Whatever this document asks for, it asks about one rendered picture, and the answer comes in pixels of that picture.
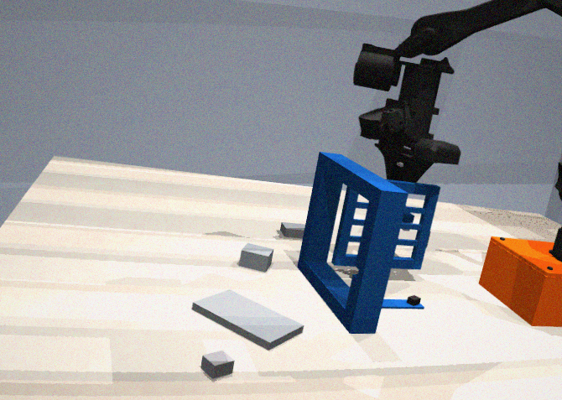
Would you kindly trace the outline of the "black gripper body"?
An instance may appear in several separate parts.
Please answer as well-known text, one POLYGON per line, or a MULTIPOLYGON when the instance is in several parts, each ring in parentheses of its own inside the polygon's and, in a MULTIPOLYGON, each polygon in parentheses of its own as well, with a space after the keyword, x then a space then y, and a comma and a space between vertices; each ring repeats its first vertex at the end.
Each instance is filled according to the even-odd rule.
POLYGON ((461 151, 458 146, 433 140, 434 134, 429 133, 433 114, 438 115, 440 110, 434 107, 435 101, 399 94, 399 99, 393 100, 393 105, 400 106, 400 101, 407 102, 411 133, 399 130, 379 139, 378 144, 390 148, 409 147, 409 155, 433 163, 459 164, 461 151))

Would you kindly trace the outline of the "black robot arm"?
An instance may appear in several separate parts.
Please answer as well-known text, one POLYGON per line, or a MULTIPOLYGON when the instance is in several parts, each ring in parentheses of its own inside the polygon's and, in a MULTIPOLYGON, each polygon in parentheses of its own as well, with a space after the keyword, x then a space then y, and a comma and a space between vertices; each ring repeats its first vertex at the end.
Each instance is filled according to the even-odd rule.
MULTIPOLYGON (((397 86, 405 65, 399 94, 435 101, 441 72, 454 74, 448 58, 442 61, 421 58, 419 64, 400 61, 400 57, 437 55, 481 30, 547 8, 562 17, 562 0, 490 0, 472 8, 423 16, 416 20, 410 35, 396 49, 363 44, 355 64, 353 85, 390 91, 397 86)), ((362 136, 378 140, 401 130, 411 133, 411 118, 406 101, 365 112, 359 116, 362 136)))

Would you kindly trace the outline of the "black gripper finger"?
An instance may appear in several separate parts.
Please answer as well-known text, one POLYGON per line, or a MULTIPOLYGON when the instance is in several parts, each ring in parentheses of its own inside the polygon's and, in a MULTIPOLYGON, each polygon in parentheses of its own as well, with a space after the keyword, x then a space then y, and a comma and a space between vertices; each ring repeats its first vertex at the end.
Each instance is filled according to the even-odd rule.
POLYGON ((392 170, 393 170, 393 164, 397 164, 397 163, 403 163, 402 159, 400 158, 399 153, 409 153, 409 148, 390 148, 390 147, 385 147, 383 145, 380 145, 378 143, 374 143, 375 147, 377 147, 379 149, 379 151, 382 153, 383 158, 384 158, 384 163, 385 163, 385 169, 386 169, 386 177, 387 179, 391 178, 391 174, 392 174, 392 170))
POLYGON ((408 153, 399 153, 399 155, 403 161, 401 181, 416 183, 433 164, 433 162, 429 162, 421 158, 415 158, 408 153))

